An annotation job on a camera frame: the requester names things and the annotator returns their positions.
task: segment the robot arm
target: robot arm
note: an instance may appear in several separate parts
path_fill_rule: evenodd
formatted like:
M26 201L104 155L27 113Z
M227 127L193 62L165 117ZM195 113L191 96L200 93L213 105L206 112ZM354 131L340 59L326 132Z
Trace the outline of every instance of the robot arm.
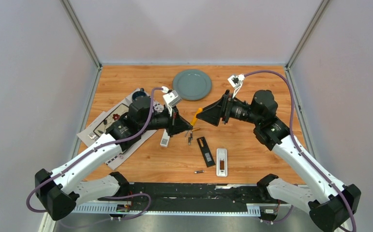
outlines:
M93 181L82 181L98 166L117 154L122 154L141 139L141 134L133 139L116 144L116 140L125 140L136 135L145 123L145 131L165 129L169 136L191 130L192 126L179 115L176 104L180 101L175 91L164 88L165 107L162 112L152 112L150 121L151 98L146 94L139 96L129 105L128 113L115 121L100 138L78 156L47 172L45 169L35 174L35 186L60 175L48 182L36 192L36 196L53 220L59 220L73 211L76 205L105 196L122 196L127 191L128 182L119 173Z
M284 159L310 188L305 190L269 174L257 183L263 191L264 200L278 199L288 202L308 213L323 231L335 230L349 218L349 213L334 186L338 187L347 199L353 214L360 200L360 190L353 184L344 185L301 145L299 152L296 146L300 144L299 141L293 136L297 142L294 144L290 129L276 116L278 104L270 90L257 91L250 104L235 98L243 80L242 75L230 77L229 82L235 89L234 93L227 90L220 100L205 107L196 117L214 126L219 125L220 119L226 124L229 118L253 123L257 140Z

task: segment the gray wall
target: gray wall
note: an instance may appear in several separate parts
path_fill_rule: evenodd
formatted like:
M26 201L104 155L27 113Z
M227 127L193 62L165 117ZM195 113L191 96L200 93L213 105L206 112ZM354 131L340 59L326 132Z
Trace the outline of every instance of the gray wall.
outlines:
M286 63L321 0L71 0L101 62Z
M317 159L361 189L358 230L373 230L373 1L331 1L293 76Z
M0 0L0 231L37 231L34 174L68 159L95 76L60 1Z

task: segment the small red object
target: small red object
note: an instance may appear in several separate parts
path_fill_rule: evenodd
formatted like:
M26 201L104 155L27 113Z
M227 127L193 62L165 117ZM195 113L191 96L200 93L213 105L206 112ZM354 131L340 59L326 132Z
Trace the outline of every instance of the small red object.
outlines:
M116 120L119 119L119 115L118 114L114 114L114 115L112 115L112 118L116 121Z

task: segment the wooden table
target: wooden table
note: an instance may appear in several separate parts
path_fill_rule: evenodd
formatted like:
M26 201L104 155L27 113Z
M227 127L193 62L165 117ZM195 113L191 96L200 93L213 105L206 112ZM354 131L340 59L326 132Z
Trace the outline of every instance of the wooden table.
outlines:
M280 66L104 66L87 125L137 87L143 87L149 93L153 87L171 88L174 76L185 69L200 69L212 79L212 90L207 97L199 101L183 100L177 105L180 115L188 121L192 120L199 107L217 101L226 89L233 89L227 81L232 74L268 69L284 75ZM277 116L289 125L290 95L285 83L269 73L253 75L246 78L237 98L250 102L259 89L272 90L279 104ZM160 91L155 99L163 102ZM195 127L201 130L194 132L191 145L188 145L187 137L182 133L170 139L168 148L160 147L163 131L157 131L116 171L121 172L130 182L254 184L265 175L273 173L292 184L304 183L286 162L256 140L253 125L230 119L228 124L215 127L198 120ZM294 132L304 144L297 118ZM205 136L214 159L217 148L227 149L228 177L217 177L216 166L206 167L196 141L201 136ZM82 143L80 152L85 148ZM205 172L195 174L196 170ZM103 164L87 180L102 178L112 171Z

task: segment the yellow object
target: yellow object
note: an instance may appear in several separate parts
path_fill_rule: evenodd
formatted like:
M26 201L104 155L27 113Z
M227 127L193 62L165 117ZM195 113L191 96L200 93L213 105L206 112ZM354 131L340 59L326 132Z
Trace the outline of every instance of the yellow object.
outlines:
M199 114L199 113L202 112L202 111L203 111L203 109L202 109L202 108L199 108L198 111L195 113L195 116L194 116L194 118L192 119L192 122L191 122L191 125L192 125L192 126L194 126L195 123L196 123L196 121L198 120L198 119L196 118L196 115Z

